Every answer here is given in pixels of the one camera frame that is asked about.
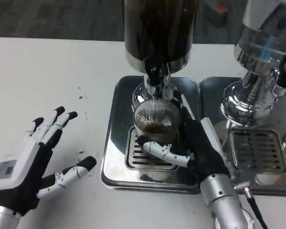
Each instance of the metal base plate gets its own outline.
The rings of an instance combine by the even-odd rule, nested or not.
[[[142,82],[142,76],[126,76],[116,85],[102,162],[102,182],[113,189],[199,193],[195,176],[187,168],[161,164],[162,160],[145,158],[139,152],[134,141],[132,95]],[[197,84],[188,78],[172,78],[172,84],[188,98],[195,117],[199,118]]]
[[[200,92],[202,99],[203,117],[209,117],[215,127],[216,133],[222,142],[225,142],[227,135],[227,120],[220,110],[220,104],[223,99],[225,88],[231,83],[240,80],[240,78],[228,77],[210,77],[204,79],[200,84]],[[260,128],[275,131],[281,141],[286,133],[286,98],[283,97],[275,104],[269,122]],[[225,151],[231,163],[233,157],[231,152]],[[242,171],[236,174],[235,183],[251,181],[251,188],[256,195],[274,195],[286,196],[286,173],[263,174]]]

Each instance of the red object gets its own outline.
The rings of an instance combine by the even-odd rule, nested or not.
[[[220,4],[216,4],[215,7],[218,11],[227,11],[227,8]]]

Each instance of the black cable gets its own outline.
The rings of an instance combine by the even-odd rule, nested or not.
[[[258,221],[262,225],[263,229],[268,229],[266,223],[264,222],[263,216],[262,216],[260,210],[258,209],[258,206],[256,204],[254,197],[247,198],[247,201],[250,204],[252,211],[254,212],[256,218],[258,219]]]

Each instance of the robot finger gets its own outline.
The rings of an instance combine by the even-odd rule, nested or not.
[[[58,117],[62,113],[64,113],[64,111],[65,111],[65,108],[63,106],[60,106],[56,108],[55,110],[53,110],[53,115],[47,121],[47,123],[45,123],[45,125],[41,129],[35,131],[35,133],[32,136],[35,138],[37,143],[41,142],[42,138],[46,135],[50,127],[57,121]]]
[[[32,134],[35,133],[35,131],[37,130],[37,128],[42,124],[44,118],[39,117],[36,118],[33,122],[31,122],[30,128],[28,131],[26,131],[26,136],[32,136]]]
[[[47,145],[48,142],[51,141],[53,135],[58,130],[62,131],[62,129],[67,125],[67,123],[76,117],[77,117],[77,113],[75,111],[70,112],[70,113],[66,113],[66,114],[60,116],[57,119],[57,121],[49,128],[48,132],[41,139],[41,142],[43,142],[45,145]]]

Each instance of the white robotic hand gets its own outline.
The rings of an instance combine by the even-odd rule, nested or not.
[[[55,173],[42,178],[63,128],[77,117],[76,112],[64,111],[63,107],[58,107],[46,122],[43,118],[35,119],[26,132],[21,149],[1,157],[1,209],[10,210],[14,216],[24,216],[37,207],[40,199],[52,197],[65,190],[96,165],[96,160],[89,156],[77,165],[64,169],[61,174]],[[6,213],[0,214],[1,219],[4,219]]]

